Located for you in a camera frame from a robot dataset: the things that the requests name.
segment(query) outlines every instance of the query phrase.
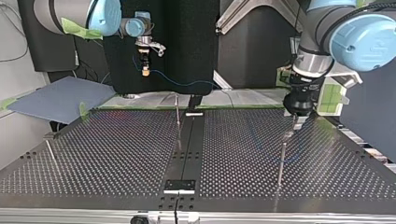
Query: metal clamp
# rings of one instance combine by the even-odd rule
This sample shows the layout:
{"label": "metal clamp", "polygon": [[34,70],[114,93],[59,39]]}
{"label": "metal clamp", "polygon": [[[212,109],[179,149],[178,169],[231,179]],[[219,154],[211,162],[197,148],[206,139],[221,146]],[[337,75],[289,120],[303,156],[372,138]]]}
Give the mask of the metal clamp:
{"label": "metal clamp", "polygon": [[280,13],[292,26],[296,22],[297,31],[303,30],[306,19],[296,0],[234,0],[216,24],[216,32],[226,35],[238,22],[256,7],[272,7]]}
{"label": "metal clamp", "polygon": [[157,42],[151,42],[152,37],[151,36],[139,36],[136,39],[135,44],[139,47],[150,47],[153,49],[155,52],[158,53],[159,57],[162,57],[165,54],[166,47],[160,43]]}

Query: black cable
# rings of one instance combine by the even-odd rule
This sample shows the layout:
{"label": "black cable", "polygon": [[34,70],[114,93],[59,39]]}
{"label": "black cable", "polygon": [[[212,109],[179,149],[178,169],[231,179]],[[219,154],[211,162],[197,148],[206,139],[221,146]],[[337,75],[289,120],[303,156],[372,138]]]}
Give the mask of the black cable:
{"label": "black cable", "polygon": [[99,0],[94,0],[92,5],[91,5],[90,11],[88,12],[87,20],[85,21],[85,28],[86,29],[90,29],[91,17],[92,17],[92,14],[93,14],[98,2],[99,2]]}
{"label": "black cable", "polygon": [[290,54],[289,64],[294,64],[294,60],[295,60],[295,58],[297,56],[298,48],[296,47],[296,36],[298,34],[297,24],[298,24],[298,19],[300,18],[300,11],[301,11],[301,5],[299,4],[297,16],[296,16],[296,21],[294,23],[293,50],[291,51],[291,54]]}
{"label": "black cable", "polygon": [[93,68],[91,68],[87,63],[85,63],[85,62],[82,61],[81,59],[80,59],[79,61],[81,62],[81,64],[82,64],[85,68],[88,68],[89,70],[91,70],[91,71],[95,74],[95,77],[96,77],[96,78],[94,78],[93,81],[99,82],[99,76],[98,76],[98,74],[95,72],[95,70],[93,70]]}
{"label": "black cable", "polygon": [[349,20],[351,17],[366,11],[366,10],[370,10],[370,9],[380,9],[380,8],[388,8],[388,7],[396,7],[396,3],[375,3],[375,4],[371,4],[367,7],[361,7],[358,8],[348,14],[346,14],[344,17],[342,17],[341,19],[339,19],[338,21],[336,21],[335,23],[333,23],[330,28],[326,31],[326,33],[323,35],[323,37],[320,39],[320,44],[319,44],[319,49],[322,52],[325,52],[324,50],[324,42],[326,41],[327,37],[329,36],[329,34],[335,29],[337,28],[341,23],[343,23],[344,21]]}
{"label": "black cable", "polygon": [[29,47],[28,47],[28,45],[26,44],[26,50],[25,50],[25,52],[24,52],[21,56],[18,56],[18,57],[16,57],[16,58],[12,58],[12,59],[1,60],[0,63],[8,63],[8,62],[17,61],[18,59],[21,59],[21,58],[23,58],[24,56],[26,56],[27,52],[29,52]]}
{"label": "black cable", "polygon": [[[4,13],[4,15],[8,18],[8,20],[12,23],[12,25],[14,26],[14,28],[15,28],[23,37],[26,38],[26,36],[23,34],[23,32],[22,32],[21,30],[18,29],[17,25],[14,24],[14,22],[9,18],[9,16],[6,14],[6,12],[5,12],[2,8],[1,8],[1,11],[2,11],[2,12]],[[24,52],[22,55],[20,55],[20,56],[18,56],[18,57],[15,57],[15,58],[11,58],[11,59],[0,60],[0,63],[14,62],[14,61],[17,61],[17,60],[23,58],[24,56],[26,56],[26,54],[29,52],[29,45],[28,45],[26,39],[25,39],[25,41],[26,41],[26,49],[25,49],[25,52]]]}

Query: metal probe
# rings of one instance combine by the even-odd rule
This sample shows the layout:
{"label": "metal probe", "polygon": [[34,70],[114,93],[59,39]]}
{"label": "metal probe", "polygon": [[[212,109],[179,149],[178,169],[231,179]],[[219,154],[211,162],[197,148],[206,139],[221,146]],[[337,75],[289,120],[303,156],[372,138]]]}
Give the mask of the metal probe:
{"label": "metal probe", "polygon": [[180,110],[178,107],[178,94],[176,93],[175,98],[175,106],[176,106],[176,115],[177,115],[177,127],[180,128]]}

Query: white wall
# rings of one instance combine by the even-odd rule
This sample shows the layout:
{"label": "white wall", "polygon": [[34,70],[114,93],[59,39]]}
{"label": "white wall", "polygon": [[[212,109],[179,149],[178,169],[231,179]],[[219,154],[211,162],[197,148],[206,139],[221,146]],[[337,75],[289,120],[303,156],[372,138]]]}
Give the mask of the white wall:
{"label": "white wall", "polygon": [[[0,1],[18,9],[17,0]],[[5,11],[22,30],[14,14],[8,9]],[[22,55],[25,48],[25,38],[0,11],[0,61]],[[35,72],[30,53],[15,62],[0,63],[0,102],[34,91],[47,82],[46,74]],[[0,111],[0,169],[37,146],[48,132],[49,123],[43,119]]]}

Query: wire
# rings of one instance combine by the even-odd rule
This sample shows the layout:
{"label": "wire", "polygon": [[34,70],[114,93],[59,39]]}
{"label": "wire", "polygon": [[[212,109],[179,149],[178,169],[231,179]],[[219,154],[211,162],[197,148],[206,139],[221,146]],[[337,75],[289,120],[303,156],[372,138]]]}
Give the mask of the wire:
{"label": "wire", "polygon": [[228,92],[222,91],[224,94],[228,96],[228,99],[230,99],[231,105],[233,106],[233,109],[235,108],[235,105],[233,104],[233,98],[230,96]]}
{"label": "wire", "polygon": [[[259,138],[258,138],[257,134],[254,132],[253,125],[252,125],[251,121],[249,119],[246,119],[246,121],[247,121],[247,128],[248,128],[248,130],[250,132],[250,136],[254,140],[256,148],[257,149],[262,149],[262,144],[260,144]],[[293,163],[293,162],[299,160],[300,159],[300,155],[302,153],[301,142],[300,142],[300,131],[296,131],[295,133],[296,133],[296,136],[297,136],[298,152],[293,157],[291,157],[290,159],[283,160],[283,162],[285,162],[286,164],[290,164],[290,163]],[[275,161],[275,162],[279,162],[279,163],[282,162],[282,160],[280,160],[278,157],[275,157],[275,156],[268,156],[268,157],[271,157],[272,160]]]}
{"label": "wire", "polygon": [[[25,34],[23,33],[23,31],[21,31],[20,28],[18,28],[18,26],[14,23],[14,21],[13,21],[13,20],[8,16],[8,14],[1,8],[1,5],[0,5],[0,9],[1,9],[2,12],[3,12],[3,15],[4,15],[4,16],[8,19],[8,21],[12,24],[12,26],[14,26],[14,28],[15,28],[22,36],[25,37]],[[9,9],[11,9],[11,11],[15,14],[16,17],[18,17],[18,19],[19,19],[20,22],[21,22],[21,17],[20,17],[20,15],[15,11],[15,9],[12,8],[12,7],[9,7]]]}
{"label": "wire", "polygon": [[81,65],[83,65],[86,69],[88,68],[89,70],[91,70],[95,74],[95,78],[92,77],[92,79],[96,80],[96,82],[99,82],[99,75],[95,72],[95,70],[93,70],[93,68],[91,68],[87,63],[85,63],[81,59],[80,59],[80,62],[81,62]]}
{"label": "wire", "polygon": [[[17,18],[21,21],[21,16],[18,14],[17,10],[15,10],[12,6],[8,5],[7,3],[0,2],[0,9],[3,12],[3,15],[7,18],[7,20],[9,22],[11,22],[12,26],[18,31],[18,33],[20,33],[23,37],[25,37],[25,34],[23,33],[23,31],[21,31],[18,28],[18,26],[12,21],[12,19],[8,16],[8,14],[1,7],[7,7],[8,9],[10,9],[15,14],[15,16],[17,16]],[[9,63],[9,62],[17,61],[18,59],[21,59],[24,56],[26,56],[26,54],[29,52],[29,45],[28,45],[26,39],[25,39],[25,41],[26,41],[26,49],[22,55],[15,57],[15,58],[11,58],[11,59],[0,60],[0,63]]]}
{"label": "wire", "polygon": [[[134,60],[134,56],[132,56],[132,60],[134,61],[134,66],[135,66],[136,70],[137,70],[138,72],[141,72],[142,69],[140,69],[140,68],[137,66],[137,63],[136,63],[136,61]],[[163,72],[161,72],[161,71],[159,71],[159,70],[151,70],[151,72],[152,72],[152,73],[158,73],[158,74],[160,74],[162,77],[164,77],[167,81],[169,81],[169,82],[171,82],[171,83],[173,83],[173,84],[175,84],[175,85],[177,85],[177,86],[181,86],[181,87],[189,87],[189,86],[193,86],[193,85],[195,85],[195,84],[204,83],[204,84],[208,84],[208,85],[211,85],[211,86],[214,86],[214,87],[217,87],[217,88],[221,89],[221,87],[220,87],[219,85],[217,85],[216,83],[210,82],[210,81],[198,80],[198,81],[193,81],[193,82],[191,82],[191,83],[183,84],[183,83],[176,82],[176,81],[174,81],[173,79],[167,77]]]}
{"label": "wire", "polygon": [[100,84],[103,84],[106,80],[106,78],[108,78],[108,76],[110,76],[110,73],[107,73],[106,76],[102,79],[102,81],[100,82]]}
{"label": "wire", "polygon": [[97,42],[96,40],[93,40],[93,43],[99,45],[100,47],[103,47],[103,45],[101,43]]}
{"label": "wire", "polygon": [[293,42],[294,42],[294,52],[295,52],[295,54],[297,54],[297,50],[298,50],[297,45],[296,45],[296,36],[298,34],[298,32],[297,32],[297,24],[298,24],[298,19],[300,17],[300,11],[301,11],[301,5],[299,4],[297,16],[296,16],[296,22],[294,23],[295,33],[294,33]]}

